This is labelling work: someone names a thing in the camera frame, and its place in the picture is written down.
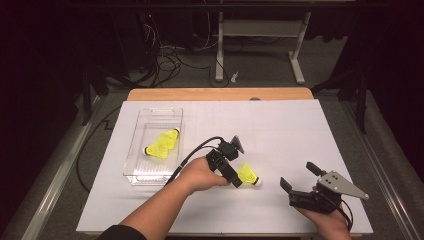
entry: white tabletop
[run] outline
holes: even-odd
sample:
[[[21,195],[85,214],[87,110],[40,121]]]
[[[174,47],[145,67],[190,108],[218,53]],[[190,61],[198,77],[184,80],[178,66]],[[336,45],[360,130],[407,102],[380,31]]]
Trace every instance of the white tabletop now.
[[[279,185],[280,177],[294,190],[310,191],[317,181],[305,167],[310,161],[323,170],[335,170],[351,181],[318,100],[127,101],[122,106],[77,231],[103,232],[160,188],[132,186],[122,174],[138,113],[149,107],[184,110],[182,158],[210,137],[221,136],[230,141],[238,135],[245,154],[230,162],[231,166],[237,170],[247,162],[263,180],[259,188],[243,184],[237,189],[230,185],[193,194],[172,226],[171,235],[316,234],[313,224],[289,206],[288,194]],[[201,150],[193,158],[209,151]],[[372,233],[360,200],[349,196],[343,199],[355,219],[351,233]]]

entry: transparent bin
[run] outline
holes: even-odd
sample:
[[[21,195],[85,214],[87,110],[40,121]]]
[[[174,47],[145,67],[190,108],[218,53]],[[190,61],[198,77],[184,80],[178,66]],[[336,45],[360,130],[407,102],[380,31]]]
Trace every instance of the transparent bin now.
[[[180,164],[182,118],[181,108],[140,110],[123,171],[132,185],[164,185],[171,177]],[[166,158],[146,154],[146,147],[157,143],[159,135],[174,129],[178,130],[178,137]]]

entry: robotic hand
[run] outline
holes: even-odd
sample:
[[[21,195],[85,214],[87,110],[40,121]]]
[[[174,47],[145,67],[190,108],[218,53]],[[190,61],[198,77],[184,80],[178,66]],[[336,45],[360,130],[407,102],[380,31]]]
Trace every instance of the robotic hand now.
[[[342,194],[364,200],[369,199],[368,194],[353,185],[338,172],[331,171],[327,173],[311,162],[307,162],[306,168],[316,176],[320,176],[317,181],[316,191],[309,193],[294,191],[284,178],[280,179],[280,186],[289,194],[290,206],[325,214],[338,210],[348,221],[348,229],[350,230],[353,223],[340,208],[340,204],[343,201]]]

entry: wire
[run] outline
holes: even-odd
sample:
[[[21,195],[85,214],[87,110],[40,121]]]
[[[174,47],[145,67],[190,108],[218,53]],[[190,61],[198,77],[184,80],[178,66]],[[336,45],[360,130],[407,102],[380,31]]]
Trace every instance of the wire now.
[[[183,169],[183,167],[187,164],[188,160],[193,156],[193,154],[195,154],[197,151],[199,151],[200,149],[204,148],[205,144],[213,141],[213,140],[217,140],[219,139],[221,142],[225,142],[225,140],[222,137],[211,137],[208,140],[204,141],[203,143],[201,143],[199,146],[197,146],[193,151],[191,151],[191,153],[189,153],[187,155],[187,157],[181,162],[180,166],[177,167],[177,169],[175,169],[174,173],[171,175],[171,177],[168,179],[168,181],[165,183],[165,186],[168,185],[169,183],[171,183],[172,181],[174,181],[174,179],[177,177],[177,175],[181,172],[181,170]]]
[[[320,193],[320,195],[322,197],[324,197],[328,202],[331,203],[331,205],[333,205],[337,211],[340,212],[340,214],[343,215],[343,217],[346,219],[347,221],[347,230],[350,232],[350,230],[352,229],[353,226],[353,213],[352,210],[350,209],[349,205],[347,205],[347,203],[342,199],[342,202],[347,206],[347,208],[349,209],[350,212],[350,216],[351,219],[346,215],[346,213],[343,211],[343,209],[340,208],[340,206],[338,206],[337,204],[335,204],[329,197],[325,196],[324,194]]]
[[[77,171],[77,177],[78,177],[78,181],[81,184],[81,186],[84,188],[85,191],[87,191],[88,193],[90,193],[91,189],[89,187],[87,187],[87,185],[85,185],[84,181],[82,180],[81,177],[81,173],[80,173],[80,169],[79,169],[79,163],[80,163],[80,159],[81,159],[81,153],[84,151],[85,147],[87,146],[87,143],[90,141],[91,137],[94,135],[94,133],[96,132],[96,130],[100,127],[100,125],[102,123],[106,123],[106,126],[104,128],[104,130],[113,130],[113,127],[108,127],[109,126],[109,120],[107,120],[108,117],[110,117],[116,110],[120,109],[121,106],[113,109],[110,113],[108,113],[97,125],[96,127],[94,127],[93,131],[90,133],[90,135],[86,138],[84,144],[82,145],[78,156],[77,156],[77,162],[76,162],[76,171]]]

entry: sleeve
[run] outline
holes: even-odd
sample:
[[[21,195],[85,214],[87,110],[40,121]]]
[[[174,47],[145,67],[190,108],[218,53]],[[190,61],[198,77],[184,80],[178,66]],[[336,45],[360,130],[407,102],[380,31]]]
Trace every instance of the sleeve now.
[[[106,229],[97,240],[147,240],[143,234],[132,227],[113,225]]]

